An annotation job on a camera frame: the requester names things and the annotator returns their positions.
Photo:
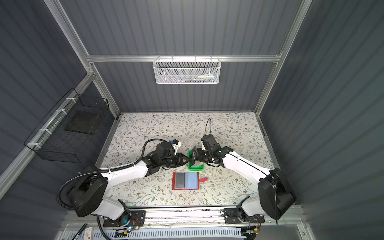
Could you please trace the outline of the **grey VIP credit card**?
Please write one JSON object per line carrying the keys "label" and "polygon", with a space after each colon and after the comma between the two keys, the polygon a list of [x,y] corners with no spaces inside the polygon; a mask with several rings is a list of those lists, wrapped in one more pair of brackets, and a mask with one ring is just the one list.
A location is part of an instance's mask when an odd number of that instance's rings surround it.
{"label": "grey VIP credit card", "polygon": [[186,185],[185,173],[175,173],[174,174],[174,189],[182,190]]}

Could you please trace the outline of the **red card holder wallet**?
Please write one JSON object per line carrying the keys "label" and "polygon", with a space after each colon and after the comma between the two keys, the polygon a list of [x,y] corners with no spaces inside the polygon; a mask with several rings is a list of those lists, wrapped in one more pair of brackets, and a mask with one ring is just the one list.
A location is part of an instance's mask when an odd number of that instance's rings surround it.
{"label": "red card holder wallet", "polygon": [[[173,179],[172,179],[172,190],[174,189],[174,174],[173,173]],[[182,190],[199,190],[200,189],[200,184],[204,183],[208,180],[207,177],[200,178],[200,175],[198,172],[189,172],[185,173],[186,177],[186,185],[185,188]]]}

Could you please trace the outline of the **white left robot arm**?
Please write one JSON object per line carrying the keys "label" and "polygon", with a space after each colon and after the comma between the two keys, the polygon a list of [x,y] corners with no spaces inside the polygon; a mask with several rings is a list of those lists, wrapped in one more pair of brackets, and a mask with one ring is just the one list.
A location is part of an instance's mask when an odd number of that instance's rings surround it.
{"label": "white left robot arm", "polygon": [[108,196],[110,189],[130,180],[149,177],[160,169],[184,166],[189,156],[178,151],[181,142],[151,139],[145,142],[142,153],[134,163],[120,167],[90,169],[67,183],[69,207],[78,217],[93,215],[112,220],[128,215],[128,207]]}

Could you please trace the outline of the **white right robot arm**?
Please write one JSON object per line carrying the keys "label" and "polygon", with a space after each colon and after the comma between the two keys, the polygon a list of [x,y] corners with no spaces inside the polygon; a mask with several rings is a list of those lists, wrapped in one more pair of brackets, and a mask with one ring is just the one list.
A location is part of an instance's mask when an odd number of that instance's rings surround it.
{"label": "white right robot arm", "polygon": [[258,197],[245,197],[237,205],[237,216],[242,222],[252,217],[267,215],[278,221],[295,203],[297,196],[283,171],[261,167],[245,159],[230,147],[221,147],[211,134],[201,138],[202,147],[192,149],[192,160],[211,167],[229,169],[258,186]]}

